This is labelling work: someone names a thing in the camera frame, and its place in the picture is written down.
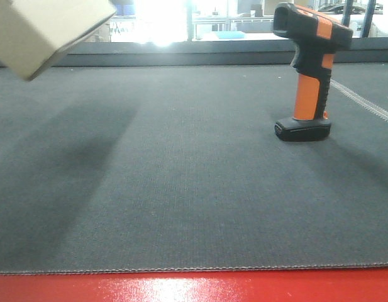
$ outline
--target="red surface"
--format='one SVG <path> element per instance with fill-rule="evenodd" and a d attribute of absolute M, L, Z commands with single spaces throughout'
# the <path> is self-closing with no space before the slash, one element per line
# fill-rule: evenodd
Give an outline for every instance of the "red surface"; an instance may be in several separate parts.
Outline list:
<path fill-rule="evenodd" d="M 0 302 L 388 302 L 388 269 L 0 276 Z"/>

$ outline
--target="bright light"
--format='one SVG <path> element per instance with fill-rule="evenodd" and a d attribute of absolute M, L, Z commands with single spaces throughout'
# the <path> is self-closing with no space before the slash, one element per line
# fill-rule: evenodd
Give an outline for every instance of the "bright light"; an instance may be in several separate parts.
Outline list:
<path fill-rule="evenodd" d="M 242 301 L 242 288 L 235 280 L 218 278 L 104 279 L 99 286 L 106 301 L 114 302 L 196 302 Z"/>
<path fill-rule="evenodd" d="M 136 20 L 141 42 L 167 46 L 187 40 L 185 0 L 136 1 Z"/>

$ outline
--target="blue object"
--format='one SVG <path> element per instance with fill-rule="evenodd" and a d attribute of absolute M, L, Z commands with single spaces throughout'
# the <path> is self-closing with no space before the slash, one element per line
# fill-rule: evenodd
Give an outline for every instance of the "blue object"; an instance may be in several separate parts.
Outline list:
<path fill-rule="evenodd" d="M 242 31 L 214 31 L 219 39 L 243 39 L 245 33 Z"/>
<path fill-rule="evenodd" d="M 124 16 L 134 16 L 135 5 L 124 5 Z"/>
<path fill-rule="evenodd" d="M 122 16 L 123 15 L 123 6 L 120 4 L 115 4 L 114 5 L 117 9 L 116 15 L 117 16 Z"/>

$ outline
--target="orange barcode scanner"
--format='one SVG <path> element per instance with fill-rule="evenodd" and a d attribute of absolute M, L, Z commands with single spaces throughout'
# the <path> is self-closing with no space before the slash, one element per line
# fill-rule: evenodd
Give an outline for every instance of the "orange barcode scanner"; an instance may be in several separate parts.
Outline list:
<path fill-rule="evenodd" d="M 291 65 L 299 73 L 294 114 L 277 121 L 275 133 L 284 141 L 323 140 L 331 131 L 325 106 L 333 58 L 337 50 L 350 48 L 353 31 L 312 9 L 280 3 L 274 34 L 294 41 L 296 55 Z"/>

